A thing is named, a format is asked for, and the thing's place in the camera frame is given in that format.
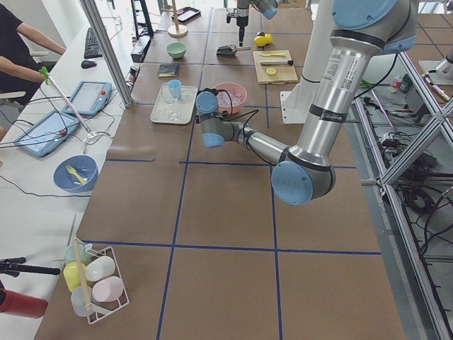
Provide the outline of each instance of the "black keyboard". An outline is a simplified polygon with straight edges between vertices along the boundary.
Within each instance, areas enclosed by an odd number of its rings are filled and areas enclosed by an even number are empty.
[[[96,39],[96,36],[94,35],[93,29],[91,27],[88,27],[85,38],[84,59],[98,57],[102,57],[101,47],[98,40]]]

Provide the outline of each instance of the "computer mouse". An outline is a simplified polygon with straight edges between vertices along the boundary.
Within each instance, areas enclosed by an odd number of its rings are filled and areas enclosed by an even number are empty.
[[[90,67],[95,67],[98,63],[94,60],[87,60],[85,59],[81,64],[82,69],[89,69]]]

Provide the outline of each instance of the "blue plastic container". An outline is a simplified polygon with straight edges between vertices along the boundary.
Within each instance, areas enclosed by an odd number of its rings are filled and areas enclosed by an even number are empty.
[[[75,168],[77,173],[86,180],[85,184],[82,184],[75,175],[67,171],[67,164]],[[83,193],[94,188],[98,175],[99,171],[96,161],[90,156],[80,154],[66,159],[55,169],[54,183],[69,193]]]

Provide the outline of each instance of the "black tray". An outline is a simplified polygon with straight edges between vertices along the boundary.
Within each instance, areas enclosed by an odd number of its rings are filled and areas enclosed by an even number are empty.
[[[183,7],[182,9],[179,9],[176,13],[178,14],[178,21],[180,23],[187,23],[188,21],[191,21],[192,19],[201,16],[201,12],[193,7]]]

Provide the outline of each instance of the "wooden stand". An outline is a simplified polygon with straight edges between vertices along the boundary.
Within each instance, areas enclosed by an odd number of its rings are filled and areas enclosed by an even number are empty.
[[[168,28],[167,32],[171,37],[174,37],[174,38],[183,37],[184,35],[186,35],[188,33],[188,29],[184,25],[179,24],[178,14],[176,13],[177,10],[176,10],[175,0],[171,0],[171,5],[173,8],[173,17],[175,20],[175,24],[170,26]]]

